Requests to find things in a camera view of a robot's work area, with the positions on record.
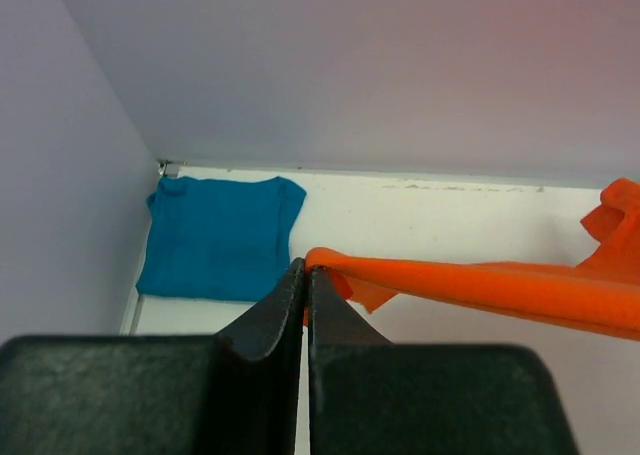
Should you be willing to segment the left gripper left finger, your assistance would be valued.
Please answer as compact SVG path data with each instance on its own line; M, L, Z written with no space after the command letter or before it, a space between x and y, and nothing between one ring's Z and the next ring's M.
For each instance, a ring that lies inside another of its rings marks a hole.
M214 334L11 339L1 348L1 450L290 454L304 305L296 259Z

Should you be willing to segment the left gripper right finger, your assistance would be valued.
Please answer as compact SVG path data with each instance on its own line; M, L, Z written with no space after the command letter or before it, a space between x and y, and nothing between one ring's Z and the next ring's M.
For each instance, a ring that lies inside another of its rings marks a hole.
M532 350L396 344L309 278L314 454L574 454L554 380Z

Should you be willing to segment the orange t shirt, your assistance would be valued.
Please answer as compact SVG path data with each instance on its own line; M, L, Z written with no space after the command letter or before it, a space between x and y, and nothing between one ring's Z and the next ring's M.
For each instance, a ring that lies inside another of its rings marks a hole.
M628 340L639 338L639 185L619 178L581 224L599 245L575 267L354 257L317 247L340 297L374 312L398 294Z

